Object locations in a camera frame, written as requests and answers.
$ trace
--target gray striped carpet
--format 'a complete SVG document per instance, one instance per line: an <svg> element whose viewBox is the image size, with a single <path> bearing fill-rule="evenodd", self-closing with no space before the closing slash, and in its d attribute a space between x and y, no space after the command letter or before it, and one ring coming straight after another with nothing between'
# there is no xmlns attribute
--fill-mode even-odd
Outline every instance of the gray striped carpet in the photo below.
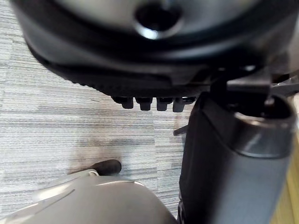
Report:
<svg viewBox="0 0 299 224"><path fill-rule="evenodd" d="M7 0L0 0L0 217L33 191L116 158L122 176L154 191L176 215L184 113L122 109L110 97L47 71L29 53Z"/></svg>

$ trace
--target black shoe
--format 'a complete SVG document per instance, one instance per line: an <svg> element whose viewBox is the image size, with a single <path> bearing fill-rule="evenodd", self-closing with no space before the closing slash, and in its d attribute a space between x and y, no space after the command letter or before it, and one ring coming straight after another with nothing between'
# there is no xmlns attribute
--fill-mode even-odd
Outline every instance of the black shoe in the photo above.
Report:
<svg viewBox="0 0 299 224"><path fill-rule="evenodd" d="M93 164L91 169L95 169L100 176L111 176L119 174L121 171L121 162L118 160L105 160Z"/></svg>

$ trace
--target chair leg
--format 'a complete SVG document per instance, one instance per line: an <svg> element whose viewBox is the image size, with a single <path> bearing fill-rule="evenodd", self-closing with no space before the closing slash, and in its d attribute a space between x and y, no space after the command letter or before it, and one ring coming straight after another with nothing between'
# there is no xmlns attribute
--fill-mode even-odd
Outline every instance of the chair leg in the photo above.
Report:
<svg viewBox="0 0 299 224"><path fill-rule="evenodd" d="M177 136L177 135L180 135L180 134L185 134L185 133L187 133L187 129L188 129L188 125L186 125L184 127L181 127L179 129L173 131L173 135Z"/></svg>

